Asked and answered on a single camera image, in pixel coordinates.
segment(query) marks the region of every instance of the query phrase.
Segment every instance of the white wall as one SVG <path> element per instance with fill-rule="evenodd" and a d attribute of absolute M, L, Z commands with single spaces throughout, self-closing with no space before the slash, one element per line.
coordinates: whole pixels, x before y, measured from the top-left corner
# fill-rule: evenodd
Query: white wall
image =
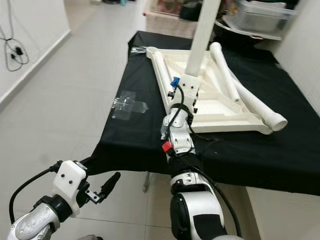
<path fill-rule="evenodd" d="M 63 0 L 11 0 L 11 3 L 15 38 L 25 45 L 30 63 L 19 71 L 7 71 L 4 43 L 0 41 L 0 102 L 24 79 L 46 51 L 70 31 Z M 7 0 L 0 0 L 0 25 L 9 35 L 7 17 Z"/>
<path fill-rule="evenodd" d="M 320 1 L 300 2 L 299 16 L 271 50 L 320 115 Z M 252 187 L 247 191 L 262 240 L 320 239 L 319 196 Z"/>
<path fill-rule="evenodd" d="M 299 16 L 272 52 L 320 115 L 320 1 L 300 0 L 297 9 Z"/>

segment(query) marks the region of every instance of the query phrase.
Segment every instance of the table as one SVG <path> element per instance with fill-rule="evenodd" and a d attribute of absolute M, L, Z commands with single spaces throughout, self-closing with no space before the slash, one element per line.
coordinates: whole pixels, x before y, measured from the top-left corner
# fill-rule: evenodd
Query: table
<path fill-rule="evenodd" d="M 90 175 L 108 171 L 149 171 L 167 174 L 160 128 L 166 115 L 151 61 L 131 54 L 132 47 L 188 50 L 192 41 L 138 31 L 128 43 L 128 63 L 117 97 L 122 91 L 136 94 L 147 104 L 145 113 L 132 112 L 129 120 L 105 124 L 91 157 L 85 160 Z M 320 119 L 290 76 L 265 50 L 222 44 L 226 61 L 257 97 L 288 119 L 288 126 L 271 135 L 259 132 L 208 133 L 207 142 L 192 136 L 205 172 L 215 181 L 279 191 L 320 195 Z"/>

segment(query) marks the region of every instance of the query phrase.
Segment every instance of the white pole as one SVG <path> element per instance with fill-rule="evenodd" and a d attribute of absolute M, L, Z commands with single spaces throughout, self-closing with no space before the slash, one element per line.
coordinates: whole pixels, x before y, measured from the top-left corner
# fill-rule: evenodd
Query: white pole
<path fill-rule="evenodd" d="M 192 41 L 191 54 L 185 74 L 198 77 L 201 63 L 214 28 L 221 0 L 204 0 L 198 26 Z"/>

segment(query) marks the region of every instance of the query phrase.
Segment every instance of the cable on wall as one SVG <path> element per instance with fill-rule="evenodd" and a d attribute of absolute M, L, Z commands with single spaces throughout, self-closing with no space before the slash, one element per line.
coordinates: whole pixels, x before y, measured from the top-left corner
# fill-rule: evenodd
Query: cable on wall
<path fill-rule="evenodd" d="M 4 29 L 0 25 L 0 40 L 4 41 L 4 60 L 8 71 L 15 72 L 20 70 L 23 65 L 29 63 L 28 52 L 21 41 L 15 38 L 15 30 L 12 20 L 12 5 L 11 0 L 7 0 L 8 20 L 10 28 L 10 36 L 7 37 Z"/>

